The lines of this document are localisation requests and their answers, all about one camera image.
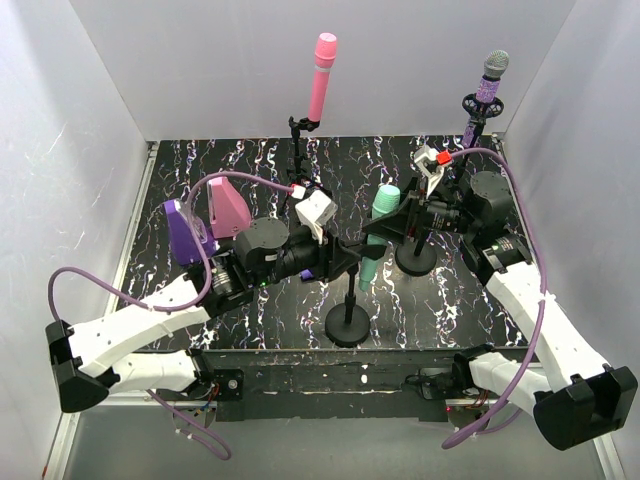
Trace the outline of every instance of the round stand base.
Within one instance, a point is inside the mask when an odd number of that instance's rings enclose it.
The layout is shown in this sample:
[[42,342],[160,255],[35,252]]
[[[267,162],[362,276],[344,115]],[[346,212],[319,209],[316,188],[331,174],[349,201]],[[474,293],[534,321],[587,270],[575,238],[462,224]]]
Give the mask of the round stand base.
[[422,277],[433,270],[438,256],[436,249],[428,243],[418,256],[413,254],[415,249],[415,242],[407,242],[396,248],[396,264],[407,275]]
[[344,321],[347,307],[339,303],[327,314],[324,321],[324,331],[333,343],[342,348],[353,348],[369,338],[371,321],[369,314],[360,305],[353,307],[351,323]]

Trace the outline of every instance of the mint green microphone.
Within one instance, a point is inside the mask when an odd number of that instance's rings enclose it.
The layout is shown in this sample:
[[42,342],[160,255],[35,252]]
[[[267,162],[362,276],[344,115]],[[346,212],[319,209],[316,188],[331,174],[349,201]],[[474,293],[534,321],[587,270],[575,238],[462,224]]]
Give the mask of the mint green microphone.
[[[387,213],[393,212],[400,204],[400,189],[394,185],[382,185],[378,188],[376,193],[376,199],[373,201],[373,211],[371,218],[375,220]],[[387,241],[376,235],[369,235],[367,237],[367,245],[386,245]],[[380,260],[371,260],[370,258],[363,257],[362,264],[360,266],[360,279],[358,287],[363,292],[366,292],[371,285],[371,280],[376,275],[378,269],[378,263]]]

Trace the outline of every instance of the purple microphone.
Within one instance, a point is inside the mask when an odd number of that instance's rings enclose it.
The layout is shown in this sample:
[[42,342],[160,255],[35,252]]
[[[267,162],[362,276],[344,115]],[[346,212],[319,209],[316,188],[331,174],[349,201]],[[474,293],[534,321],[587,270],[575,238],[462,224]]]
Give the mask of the purple microphone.
[[[480,80],[480,86],[475,95],[475,100],[481,110],[488,108],[496,98],[500,77],[502,77],[508,66],[509,54],[504,50],[494,50],[484,61],[484,75]],[[464,148],[475,147],[478,137],[478,118],[472,115],[462,137],[462,146]]]

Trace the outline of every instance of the white connector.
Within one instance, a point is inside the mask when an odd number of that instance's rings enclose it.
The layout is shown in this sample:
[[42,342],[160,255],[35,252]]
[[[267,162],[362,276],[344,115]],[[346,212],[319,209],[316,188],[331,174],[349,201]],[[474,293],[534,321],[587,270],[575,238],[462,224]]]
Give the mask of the white connector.
[[322,245],[324,230],[322,227],[333,217],[338,205],[321,190],[316,190],[306,200],[296,204],[300,223],[311,229],[313,238]]
[[413,154],[413,163],[427,179],[427,198],[442,180],[446,167],[451,164],[450,159],[448,152],[444,151],[440,154],[438,150],[427,145]]
[[291,185],[293,187],[293,193],[291,194],[291,198],[295,198],[296,200],[302,200],[304,198],[304,194],[307,189],[302,185]]

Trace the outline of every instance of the cable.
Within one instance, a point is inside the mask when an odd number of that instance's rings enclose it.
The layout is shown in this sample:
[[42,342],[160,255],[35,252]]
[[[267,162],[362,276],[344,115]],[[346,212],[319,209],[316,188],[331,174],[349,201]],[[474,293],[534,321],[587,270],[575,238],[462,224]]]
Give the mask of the cable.
[[402,382],[403,385],[409,385],[411,387],[416,387],[415,391],[418,394],[418,396],[420,398],[425,398],[424,394],[422,393],[422,386],[423,385],[428,385],[431,386],[432,385],[432,381],[436,379],[436,377],[438,377],[439,374],[436,375],[422,375],[420,373],[418,374],[412,374],[412,375],[407,375],[404,379],[404,382]]
[[172,407],[167,402],[165,402],[162,398],[160,398],[158,396],[158,394],[156,394],[152,390],[147,390],[147,393],[149,395],[151,395],[151,398],[153,398],[156,402],[158,402],[164,408],[169,410],[173,415],[175,415],[176,417],[180,417],[182,420],[187,422],[192,427],[197,428],[198,430],[200,430],[205,435],[213,438],[224,449],[224,452],[222,452],[218,448],[214,447],[211,443],[207,442],[204,438],[202,438],[202,437],[200,437],[198,435],[194,435],[189,430],[186,430],[184,428],[180,428],[180,429],[178,429],[180,431],[180,433],[182,433],[183,435],[186,435],[189,439],[193,439],[196,442],[199,442],[202,445],[204,445],[211,453],[213,453],[220,460],[229,460],[231,458],[231,456],[232,456],[231,447],[229,447],[229,444],[220,435],[218,435],[216,432],[214,432],[212,430],[209,430],[208,428],[203,427],[198,422],[196,422],[196,420],[193,417],[191,417],[189,415],[185,415],[184,413],[182,413],[177,408]]
[[206,412],[207,409],[209,408],[209,405],[211,405],[211,401],[218,396],[219,392],[220,392],[220,384],[216,383],[215,387],[211,391],[211,395],[209,395],[207,403],[205,403],[202,407],[196,410],[196,415],[198,415],[201,412]]
[[529,236],[529,241],[531,242],[531,254],[536,264],[538,265],[538,271],[540,272],[540,293],[542,294],[542,297],[540,299],[540,302],[538,303],[538,316],[536,318],[536,324],[533,329],[533,333],[531,334],[531,339],[529,340],[529,347],[527,348],[527,353],[525,354],[525,357],[522,360],[522,364],[520,365],[520,368],[516,372],[516,375],[513,377],[511,382],[509,382],[509,385],[507,385],[507,388],[504,390],[502,395],[500,395],[500,398],[498,398],[496,403],[494,403],[491,406],[491,408],[489,408],[487,413],[485,413],[482,417],[480,417],[475,422],[472,422],[466,427],[461,428],[456,433],[451,435],[448,439],[446,439],[442,444],[442,448],[444,449],[453,448],[461,444],[462,442],[464,442],[471,435],[478,432],[482,428],[482,426],[491,419],[491,417],[493,417],[496,413],[498,413],[507,404],[509,395],[511,395],[513,390],[516,388],[516,385],[518,385],[518,382],[520,381],[520,379],[524,376],[525,372],[527,371],[527,368],[529,367],[529,364],[531,363],[533,355],[535,354],[538,338],[540,337],[540,330],[542,329],[542,320],[544,318],[544,307],[545,307],[544,296],[547,293],[547,267],[546,267],[546,264],[544,263],[544,259],[540,255],[539,249],[537,248],[535,235],[533,234],[533,231],[531,229],[531,221],[529,220],[529,214],[527,213],[527,209],[525,208],[524,204],[520,201],[521,200],[520,191],[518,190],[511,168],[509,167],[506,160],[501,155],[497,154],[493,150],[489,150],[488,148],[482,148],[482,147],[467,148],[466,150],[460,150],[458,152],[454,152],[451,154],[451,159],[455,160],[458,157],[468,155],[471,153],[483,153],[485,155],[489,155],[490,157],[492,157],[504,169],[505,173],[509,177],[509,180],[511,181],[513,196],[515,198],[516,203],[520,207],[522,224]]
[[192,204],[193,204],[193,200],[196,196],[196,193],[198,192],[198,190],[202,187],[202,185],[204,185],[206,182],[208,182],[209,180],[213,180],[214,178],[218,178],[218,177],[235,177],[235,178],[243,178],[245,180],[252,180],[254,182],[258,182],[261,183],[267,187],[273,188],[275,190],[281,190],[283,192],[287,192],[288,194],[293,193],[293,188],[292,187],[287,187],[285,185],[280,185],[278,183],[275,182],[271,182],[269,180],[265,180],[264,178],[260,178],[260,177],[256,177],[255,175],[251,175],[249,173],[243,173],[243,172],[217,172],[217,173],[212,173],[210,175],[205,176],[204,178],[201,178],[200,180],[198,180],[198,182],[193,186],[193,188],[191,189],[191,191],[189,192],[189,196],[187,197],[187,201],[186,201],[186,209],[185,209],[185,214],[187,217],[187,224],[189,225],[189,230],[191,231],[191,236],[193,237],[193,240],[196,244],[196,247],[198,249],[198,253],[200,254],[200,258],[202,259],[202,262],[204,263],[204,268],[205,268],[205,282],[204,282],[204,286],[202,287],[202,290],[198,293],[198,295],[196,296],[196,298],[194,298],[193,300],[183,304],[183,305],[176,305],[176,306],[170,306],[170,307],[165,307],[165,306],[161,306],[161,305],[147,305],[144,302],[141,302],[140,300],[137,300],[133,297],[131,297],[130,295],[127,295],[124,292],[121,292],[120,290],[118,290],[117,288],[112,287],[111,285],[109,285],[107,282],[105,282],[104,280],[100,280],[98,277],[92,275],[91,273],[81,269],[81,268],[77,268],[77,267],[62,267],[57,269],[55,272],[53,272],[53,274],[51,275],[51,277],[49,278],[49,284],[47,286],[47,296],[48,296],[48,300],[49,300],[49,309],[51,310],[51,315],[53,315],[53,318],[60,322],[62,321],[62,319],[60,318],[60,315],[58,314],[58,310],[56,309],[55,306],[55,301],[54,301],[54,284],[56,279],[63,273],[75,273],[77,275],[80,275],[81,277],[86,278],[87,280],[90,280],[91,282],[95,283],[96,285],[98,285],[99,287],[103,288],[104,290],[107,290],[109,293],[112,293],[113,295],[117,296],[118,298],[120,298],[121,300],[124,300],[125,302],[128,302],[132,305],[137,305],[138,307],[141,308],[146,308],[149,310],[155,310],[158,312],[179,312],[180,310],[186,310],[187,308],[193,307],[194,305],[197,305],[198,303],[200,303],[202,301],[202,299],[205,297],[205,295],[207,294],[207,292],[209,291],[209,288],[211,288],[211,280],[212,280],[212,273],[211,273],[211,265],[209,265],[209,259],[207,258],[207,254],[204,252],[204,249],[202,248],[202,245],[200,243],[200,238],[198,237],[198,233],[196,231],[195,228],[195,224],[194,224],[194,218],[192,215]]
[[472,404],[466,405],[464,408],[467,410],[482,408],[482,406],[485,404],[488,398],[489,398],[489,390],[482,390],[478,394],[478,397],[476,398],[476,400]]
[[495,427],[487,428],[486,430],[480,430],[478,432],[478,435],[486,435],[487,433],[495,433],[495,432],[498,432],[498,431],[502,430],[504,427],[507,427],[507,426],[511,425],[513,423],[513,421],[520,416],[521,413],[522,413],[522,410],[521,409],[517,409],[513,413],[513,415],[511,415],[509,418],[507,418],[500,425],[496,425]]

